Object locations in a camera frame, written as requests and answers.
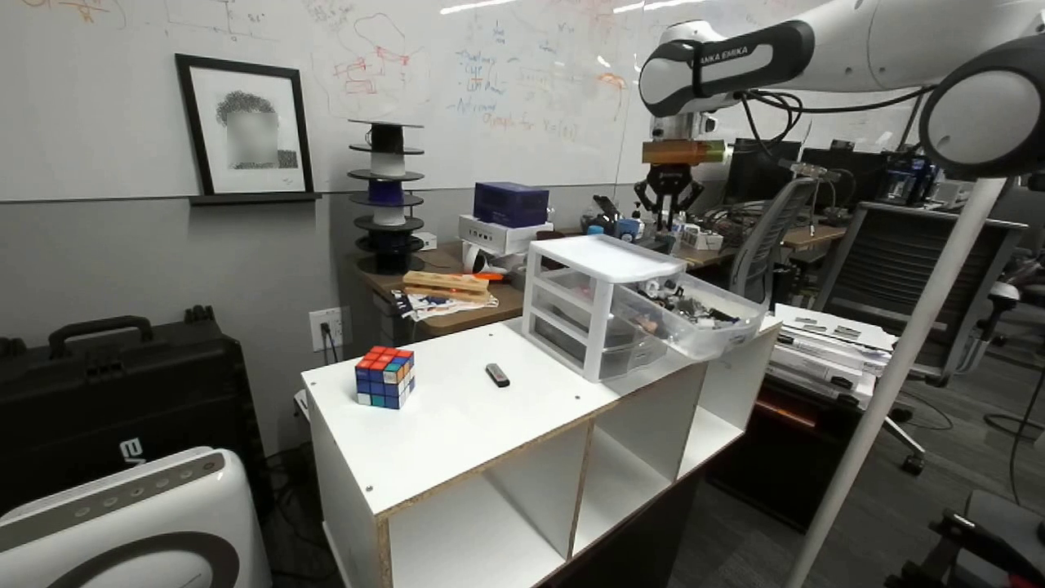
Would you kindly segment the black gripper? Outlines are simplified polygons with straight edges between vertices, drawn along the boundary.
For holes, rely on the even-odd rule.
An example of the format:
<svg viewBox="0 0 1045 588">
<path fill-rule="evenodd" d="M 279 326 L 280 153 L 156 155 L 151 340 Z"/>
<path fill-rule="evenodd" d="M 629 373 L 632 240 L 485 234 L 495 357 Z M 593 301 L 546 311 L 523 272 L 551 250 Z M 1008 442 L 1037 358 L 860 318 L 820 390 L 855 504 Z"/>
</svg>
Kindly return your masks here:
<svg viewBox="0 0 1045 588">
<path fill-rule="evenodd" d="M 687 162 L 657 162 L 635 186 L 643 209 L 655 213 L 661 230 L 670 230 L 679 213 L 687 213 L 703 186 L 694 178 Z"/>
</svg>

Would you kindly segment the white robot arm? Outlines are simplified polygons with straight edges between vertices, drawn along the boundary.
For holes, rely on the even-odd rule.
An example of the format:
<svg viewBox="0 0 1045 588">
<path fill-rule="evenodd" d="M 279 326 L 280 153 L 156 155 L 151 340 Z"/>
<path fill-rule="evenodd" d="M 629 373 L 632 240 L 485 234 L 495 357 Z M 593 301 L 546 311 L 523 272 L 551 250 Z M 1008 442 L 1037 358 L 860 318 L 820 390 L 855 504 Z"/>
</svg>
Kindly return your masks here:
<svg viewBox="0 0 1045 588">
<path fill-rule="evenodd" d="M 1045 162 L 1043 0 L 825 0 L 716 36 L 679 22 L 643 57 L 636 93 L 668 120 L 765 87 L 925 87 L 920 150 L 955 178 L 1040 172 Z"/>
</svg>

